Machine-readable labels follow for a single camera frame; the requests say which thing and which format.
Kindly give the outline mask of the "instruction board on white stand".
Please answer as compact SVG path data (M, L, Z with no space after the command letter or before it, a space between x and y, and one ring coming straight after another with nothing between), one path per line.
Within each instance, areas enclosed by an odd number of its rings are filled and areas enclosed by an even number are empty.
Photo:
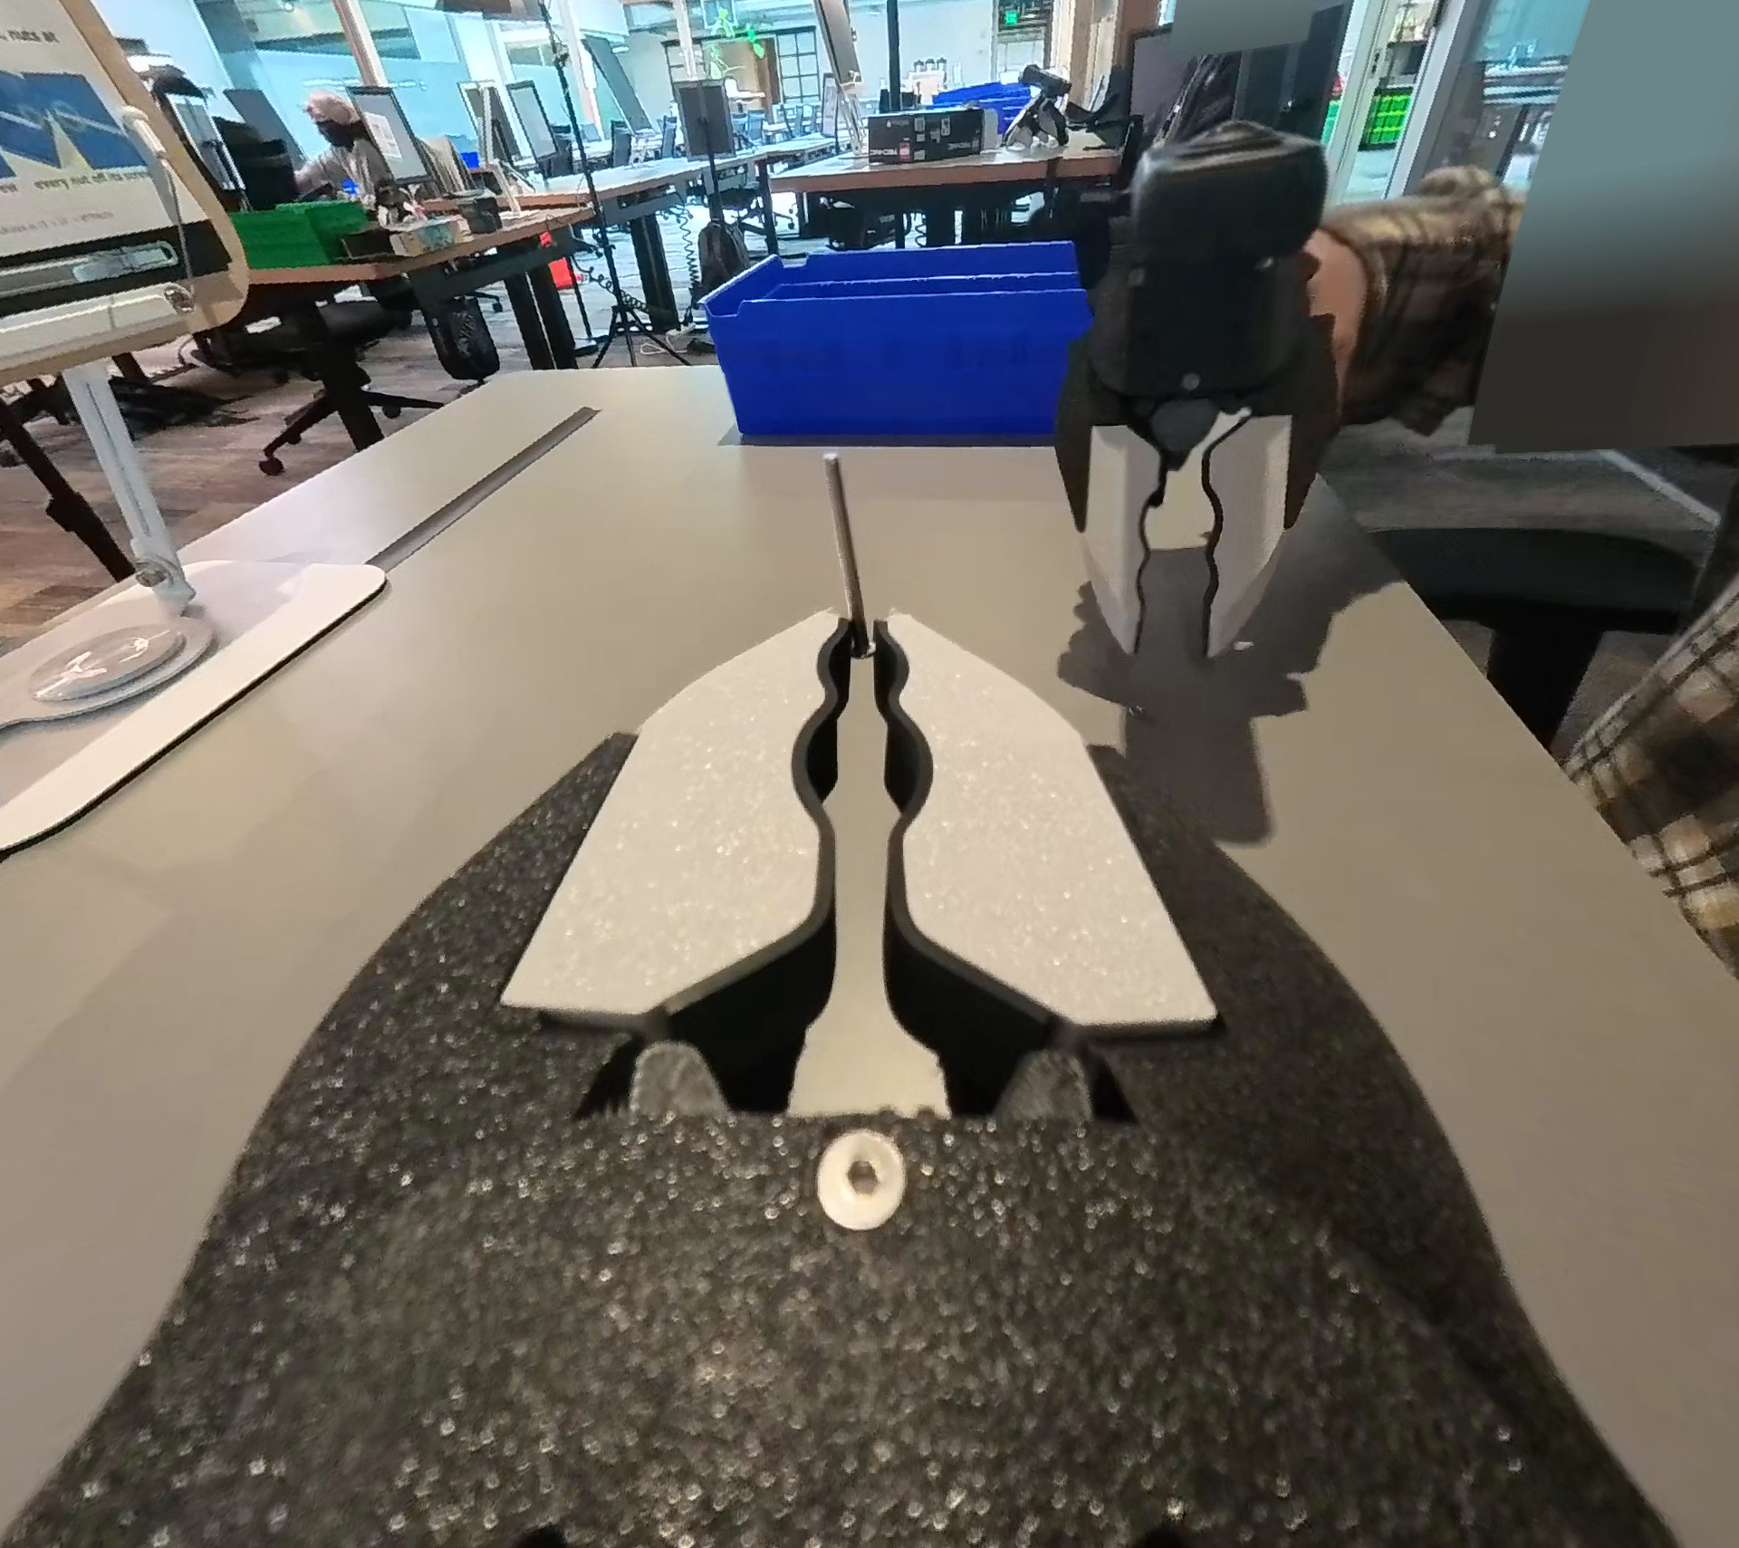
M2 0L3 383L58 376L127 530L123 583L2 661L2 849L94 809L386 588L371 561L195 559L110 360L235 314L239 235L90 0Z

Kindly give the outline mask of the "long metal bolt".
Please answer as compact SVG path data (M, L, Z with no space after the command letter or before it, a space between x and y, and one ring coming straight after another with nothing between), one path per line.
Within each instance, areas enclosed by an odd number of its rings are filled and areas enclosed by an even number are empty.
M842 476L842 456L837 449L824 449L820 461L844 594L844 615L849 626L849 637L853 641L851 655L855 659L867 659L875 650L873 621L866 608L858 566L858 543L853 528L846 479Z

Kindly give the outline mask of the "stack of green bins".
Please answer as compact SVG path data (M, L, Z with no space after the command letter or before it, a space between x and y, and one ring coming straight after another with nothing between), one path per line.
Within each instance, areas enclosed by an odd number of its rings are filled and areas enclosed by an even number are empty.
M346 240L373 226L373 211L348 197L281 202L230 213L252 271L348 262Z

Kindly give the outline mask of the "black tripod light stand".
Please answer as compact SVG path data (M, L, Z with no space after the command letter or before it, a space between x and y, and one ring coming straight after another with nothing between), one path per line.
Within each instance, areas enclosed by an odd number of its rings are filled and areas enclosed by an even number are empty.
M545 39L549 41L549 55L552 59L550 63L554 66L554 77L560 86L561 106L567 115L570 157L579 171L585 204L592 215L590 222L596 229L596 242L603 256L605 276L610 285L614 304L605 336L594 343L590 356L592 365L605 362L616 342L619 342L628 363L639 363L641 353L648 347L661 353L668 362L683 365L688 363L690 360L677 351L672 342L666 340L663 331L654 329L650 324L648 307L639 298L630 296L623 284L610 227L603 213L603 198L598 189L598 179L590 159L590 150L587 146L589 142L583 135L585 131L581 128L583 124L576 106L576 93L569 73L570 52L556 32L552 0L438 0L438 6L449 14L478 14L491 17L505 17L509 14L523 14L525 10L532 10Z

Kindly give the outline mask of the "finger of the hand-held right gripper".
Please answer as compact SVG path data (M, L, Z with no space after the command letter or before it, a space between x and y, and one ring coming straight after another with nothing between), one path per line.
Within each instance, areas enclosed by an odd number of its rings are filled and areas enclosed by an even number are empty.
M1092 427L1081 539L1098 614L1119 646L1141 641L1146 525L1163 503L1165 485L1165 454L1139 431Z
M1293 418L1244 411L1223 420L1201 461L1210 505L1203 606L1206 657L1221 657L1244 634L1271 579L1288 528Z

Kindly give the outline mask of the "blue plastic bin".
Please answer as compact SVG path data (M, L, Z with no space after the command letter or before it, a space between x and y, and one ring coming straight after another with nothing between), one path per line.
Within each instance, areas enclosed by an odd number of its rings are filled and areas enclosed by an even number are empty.
M703 307L750 440L1047 441L1092 322L1063 238L768 256Z

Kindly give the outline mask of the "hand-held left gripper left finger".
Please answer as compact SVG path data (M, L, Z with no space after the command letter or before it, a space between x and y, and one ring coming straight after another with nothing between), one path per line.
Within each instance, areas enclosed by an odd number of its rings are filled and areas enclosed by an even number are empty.
M505 1009L694 1049L726 1105L790 1107L837 969L837 722L853 632L815 610L652 711L536 920Z

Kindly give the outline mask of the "wooden office desk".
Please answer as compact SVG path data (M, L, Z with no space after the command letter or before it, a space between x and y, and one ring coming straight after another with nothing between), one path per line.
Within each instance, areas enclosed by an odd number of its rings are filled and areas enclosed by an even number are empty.
M936 160L877 162L833 153L770 175L771 193L797 204L797 233L837 249L1005 238L1011 211L1029 197L1112 186L1119 148L1072 140L1054 150L998 146Z
M415 255L380 255L348 262L250 271L244 309L261 307L266 287L297 295L333 295L348 287L377 289L402 278L415 307L442 311L454 298L502 287L511 300L521 343L534 369L567 369L579 360L572 320L554 284L552 262L569 258L579 229L592 218L581 206L541 208Z

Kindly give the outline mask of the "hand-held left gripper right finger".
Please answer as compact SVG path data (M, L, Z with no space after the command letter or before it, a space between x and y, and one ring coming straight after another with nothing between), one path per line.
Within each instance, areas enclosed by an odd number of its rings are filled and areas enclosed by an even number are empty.
M886 722L882 982L933 1054L947 1108L989 1116L1029 1058L1206 1034L1206 982L1076 728L915 615L875 630Z

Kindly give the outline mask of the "black office chair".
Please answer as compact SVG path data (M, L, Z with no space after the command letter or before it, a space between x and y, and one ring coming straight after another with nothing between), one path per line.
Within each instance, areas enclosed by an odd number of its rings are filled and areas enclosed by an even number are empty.
M266 287L261 307L194 331L190 349L197 362L232 378L266 373L275 383L288 383L291 376L315 383L311 400L299 405L259 450L259 469L275 478L286 470L286 449L297 447L324 421L335 420L349 447L360 450L384 440L382 420L398 420L407 409L444 405L407 389L382 391L371 383L364 351L395 327L393 311L375 300L297 295L281 285Z

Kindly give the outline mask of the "person's right hand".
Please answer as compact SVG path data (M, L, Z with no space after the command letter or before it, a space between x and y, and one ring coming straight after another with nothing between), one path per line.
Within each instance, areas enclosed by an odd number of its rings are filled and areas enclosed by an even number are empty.
M1371 296L1371 275L1358 249L1328 226L1317 226L1311 231L1306 253L1313 264L1308 276L1309 309L1315 318L1328 322L1337 407L1340 420L1348 421L1353 407L1355 360Z

